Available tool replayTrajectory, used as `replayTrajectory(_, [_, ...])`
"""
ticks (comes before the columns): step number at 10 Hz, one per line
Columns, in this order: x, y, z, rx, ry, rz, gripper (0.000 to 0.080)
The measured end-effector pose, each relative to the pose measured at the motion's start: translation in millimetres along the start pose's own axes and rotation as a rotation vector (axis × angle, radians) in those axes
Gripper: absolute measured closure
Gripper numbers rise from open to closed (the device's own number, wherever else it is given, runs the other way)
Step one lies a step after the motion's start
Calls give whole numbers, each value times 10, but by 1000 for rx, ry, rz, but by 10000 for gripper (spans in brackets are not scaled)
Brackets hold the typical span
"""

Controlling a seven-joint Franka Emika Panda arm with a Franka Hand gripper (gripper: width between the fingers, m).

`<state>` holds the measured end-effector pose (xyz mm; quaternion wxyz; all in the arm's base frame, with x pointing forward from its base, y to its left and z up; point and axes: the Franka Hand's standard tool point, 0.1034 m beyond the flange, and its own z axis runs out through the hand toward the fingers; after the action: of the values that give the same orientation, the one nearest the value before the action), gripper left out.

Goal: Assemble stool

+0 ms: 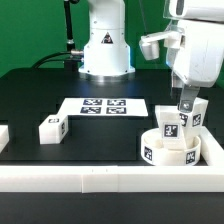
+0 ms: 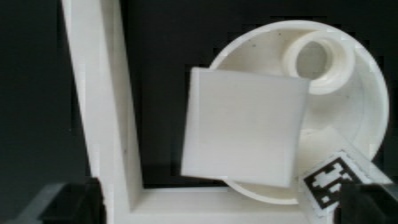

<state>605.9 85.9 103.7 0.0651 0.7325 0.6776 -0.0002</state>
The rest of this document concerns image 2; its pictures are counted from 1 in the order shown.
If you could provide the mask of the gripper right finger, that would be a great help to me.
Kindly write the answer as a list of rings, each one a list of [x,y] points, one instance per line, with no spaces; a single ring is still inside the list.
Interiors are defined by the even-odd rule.
[[[336,224],[398,224],[398,184],[345,184]]]

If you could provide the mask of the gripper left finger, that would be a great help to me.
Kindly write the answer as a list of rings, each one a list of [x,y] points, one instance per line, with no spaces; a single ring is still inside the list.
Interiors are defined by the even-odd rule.
[[[46,185],[14,224],[101,224],[100,180]]]

